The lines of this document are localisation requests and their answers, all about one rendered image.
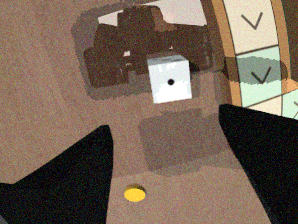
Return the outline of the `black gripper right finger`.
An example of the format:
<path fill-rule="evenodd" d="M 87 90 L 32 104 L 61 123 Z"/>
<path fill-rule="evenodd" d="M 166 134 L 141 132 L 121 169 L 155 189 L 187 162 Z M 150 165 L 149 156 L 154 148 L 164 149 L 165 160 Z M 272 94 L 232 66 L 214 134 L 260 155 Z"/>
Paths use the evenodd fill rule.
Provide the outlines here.
<path fill-rule="evenodd" d="M 298 224 L 298 120 L 221 104 L 218 123 L 270 224 Z"/>

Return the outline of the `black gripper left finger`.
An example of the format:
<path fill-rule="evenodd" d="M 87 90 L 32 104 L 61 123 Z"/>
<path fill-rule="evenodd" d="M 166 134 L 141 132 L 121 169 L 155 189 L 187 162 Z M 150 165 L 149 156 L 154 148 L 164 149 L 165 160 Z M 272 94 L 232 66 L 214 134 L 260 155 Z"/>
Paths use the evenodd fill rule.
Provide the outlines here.
<path fill-rule="evenodd" d="M 0 224 L 105 224 L 113 159 L 102 124 L 23 180 L 0 183 Z"/>

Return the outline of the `square board game with green tray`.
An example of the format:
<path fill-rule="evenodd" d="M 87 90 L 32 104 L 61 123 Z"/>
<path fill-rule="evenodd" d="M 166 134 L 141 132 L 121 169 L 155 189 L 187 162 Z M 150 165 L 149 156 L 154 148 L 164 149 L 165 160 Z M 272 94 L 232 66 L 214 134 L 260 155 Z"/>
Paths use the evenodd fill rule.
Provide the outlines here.
<path fill-rule="evenodd" d="M 298 89 L 282 93 L 281 53 L 271 0 L 222 0 L 243 108 L 298 120 Z M 298 83 L 298 0 L 282 0 L 291 79 Z"/>

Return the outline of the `grey die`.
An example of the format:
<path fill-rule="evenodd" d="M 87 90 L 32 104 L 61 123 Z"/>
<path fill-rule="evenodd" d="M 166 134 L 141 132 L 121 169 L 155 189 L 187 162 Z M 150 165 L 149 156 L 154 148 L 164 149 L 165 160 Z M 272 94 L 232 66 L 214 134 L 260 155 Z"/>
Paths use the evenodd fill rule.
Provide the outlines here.
<path fill-rule="evenodd" d="M 154 104 L 192 99 L 189 63 L 181 55 L 148 60 Z"/>

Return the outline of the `yellow round disc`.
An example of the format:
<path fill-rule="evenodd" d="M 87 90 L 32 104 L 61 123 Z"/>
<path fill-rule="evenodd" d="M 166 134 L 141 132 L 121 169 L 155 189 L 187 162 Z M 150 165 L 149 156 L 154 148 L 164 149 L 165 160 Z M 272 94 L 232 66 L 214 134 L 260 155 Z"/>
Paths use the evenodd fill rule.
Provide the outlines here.
<path fill-rule="evenodd" d="M 130 188 L 125 189 L 125 198 L 132 201 L 144 200 L 145 190 L 141 186 L 130 186 Z"/>

